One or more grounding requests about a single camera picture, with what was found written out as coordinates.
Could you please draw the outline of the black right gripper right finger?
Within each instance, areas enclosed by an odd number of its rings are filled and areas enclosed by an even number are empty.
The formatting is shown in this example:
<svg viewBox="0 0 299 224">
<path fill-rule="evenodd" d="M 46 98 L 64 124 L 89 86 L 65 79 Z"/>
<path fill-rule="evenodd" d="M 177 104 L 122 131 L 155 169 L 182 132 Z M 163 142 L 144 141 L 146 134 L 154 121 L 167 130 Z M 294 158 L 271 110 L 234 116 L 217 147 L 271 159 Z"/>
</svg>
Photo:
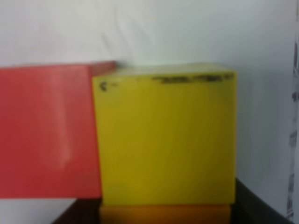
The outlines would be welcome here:
<svg viewBox="0 0 299 224">
<path fill-rule="evenodd" d="M 272 207 L 235 180 L 235 203 L 231 205 L 232 224 L 291 224 Z"/>
</svg>

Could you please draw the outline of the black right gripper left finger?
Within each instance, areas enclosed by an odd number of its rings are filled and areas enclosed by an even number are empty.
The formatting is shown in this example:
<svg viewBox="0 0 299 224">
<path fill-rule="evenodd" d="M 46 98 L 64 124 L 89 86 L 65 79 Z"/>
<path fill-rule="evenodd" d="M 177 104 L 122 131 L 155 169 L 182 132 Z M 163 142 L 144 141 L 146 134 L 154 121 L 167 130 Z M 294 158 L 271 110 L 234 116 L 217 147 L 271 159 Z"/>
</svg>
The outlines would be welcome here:
<svg viewBox="0 0 299 224">
<path fill-rule="evenodd" d="M 77 199 L 53 224 L 99 224 L 101 199 Z"/>
</svg>

